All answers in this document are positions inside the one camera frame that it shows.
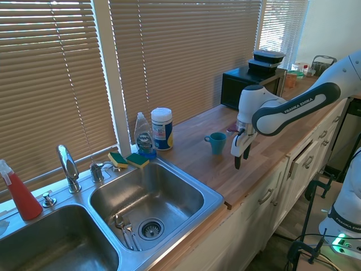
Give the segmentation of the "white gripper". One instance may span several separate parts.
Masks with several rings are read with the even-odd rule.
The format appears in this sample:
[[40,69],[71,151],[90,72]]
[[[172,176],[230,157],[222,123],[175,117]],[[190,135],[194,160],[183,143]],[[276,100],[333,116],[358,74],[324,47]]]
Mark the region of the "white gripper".
[[238,134],[233,139],[231,145],[231,154],[234,156],[234,166],[236,169],[240,169],[242,154],[243,159],[247,160],[249,157],[249,152],[251,149],[251,144],[256,138],[257,132],[248,134],[244,129],[238,132]]

